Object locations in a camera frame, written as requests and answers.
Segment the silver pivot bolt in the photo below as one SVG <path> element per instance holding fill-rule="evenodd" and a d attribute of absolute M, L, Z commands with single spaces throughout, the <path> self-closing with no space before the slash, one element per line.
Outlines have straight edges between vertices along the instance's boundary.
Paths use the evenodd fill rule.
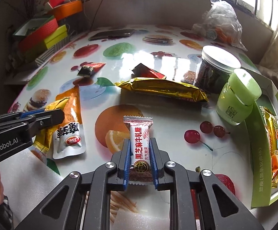
<path fill-rule="evenodd" d="M 202 174 L 203 174 L 204 176 L 211 176 L 211 171 L 210 171 L 210 170 L 203 170 L 203 171 L 202 171 Z"/>
<path fill-rule="evenodd" d="M 168 162 L 166 163 L 166 165 L 167 165 L 168 167 L 170 167 L 170 168 L 173 168 L 173 167 L 176 166 L 176 163 L 173 162 L 173 161 L 168 161 Z"/>
<path fill-rule="evenodd" d="M 71 173 L 69 174 L 69 176 L 70 176 L 71 178 L 78 178 L 79 175 L 80 175 L 80 173 L 78 173 L 77 171 L 73 171 L 73 172 L 71 172 Z"/>
<path fill-rule="evenodd" d="M 108 162 L 105 164 L 106 168 L 111 169 L 115 166 L 116 164 L 114 162 Z"/>

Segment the jar label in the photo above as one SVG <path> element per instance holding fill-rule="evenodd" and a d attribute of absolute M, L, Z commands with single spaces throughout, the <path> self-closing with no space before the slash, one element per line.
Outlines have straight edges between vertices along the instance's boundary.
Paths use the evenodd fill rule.
<path fill-rule="evenodd" d="M 233 118 L 234 116 L 236 116 L 237 111 L 236 111 L 233 107 L 229 106 L 229 107 L 226 109 L 225 113 L 226 113 L 227 115 L 229 115 L 231 118 Z"/>

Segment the fruit print tablecloth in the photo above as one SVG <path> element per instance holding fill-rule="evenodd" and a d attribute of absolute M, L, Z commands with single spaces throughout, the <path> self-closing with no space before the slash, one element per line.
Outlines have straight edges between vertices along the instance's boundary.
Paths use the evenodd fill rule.
<path fill-rule="evenodd" d="M 164 25 L 131 25 L 129 38 L 89 41 L 100 28 L 84 33 L 59 53 L 25 86 L 10 111 L 32 106 L 38 108 L 75 85 L 80 88 L 81 114 L 87 150 L 78 156 L 53 160 L 51 151 L 43 162 L 63 177 L 77 170 L 87 173 L 109 161 L 119 151 L 129 131 L 124 115 L 153 117 L 150 136 L 160 149 L 168 152 L 186 169 L 207 168 L 231 178 L 236 196 L 250 208 L 253 174 L 250 141 L 245 123 L 231 126 L 216 113 L 216 96 L 209 103 L 189 103 L 165 97 L 121 91 L 113 83 L 131 78 L 139 63 L 159 71 L 167 79 L 191 82 L 205 45 L 217 45 L 234 54 L 242 66 L 258 72 L 242 50 L 203 39 L 189 30 Z M 83 63 L 105 62 L 90 80 L 77 77 Z M 149 186 L 130 187 L 127 195 L 143 214 L 169 217 L 169 192 L 157 192 Z"/>

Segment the black phone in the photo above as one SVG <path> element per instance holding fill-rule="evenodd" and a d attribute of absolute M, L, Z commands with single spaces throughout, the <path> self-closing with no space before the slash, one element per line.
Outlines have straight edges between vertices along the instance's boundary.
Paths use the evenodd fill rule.
<path fill-rule="evenodd" d="M 114 38 L 125 38 L 130 37 L 135 32 L 134 29 L 120 29 L 120 30 L 111 30 L 104 31 L 95 34 L 89 38 L 89 41 L 100 40 L 100 39 L 114 39 Z"/>

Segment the transparent plastic bag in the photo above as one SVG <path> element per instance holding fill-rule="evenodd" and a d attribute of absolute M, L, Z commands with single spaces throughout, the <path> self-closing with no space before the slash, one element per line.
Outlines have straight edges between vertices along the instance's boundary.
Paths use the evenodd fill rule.
<path fill-rule="evenodd" d="M 210 0 L 211 9 L 203 15 L 202 24 L 194 24 L 192 31 L 211 40 L 218 40 L 247 51 L 241 42 L 242 26 L 233 7 L 222 0 Z"/>

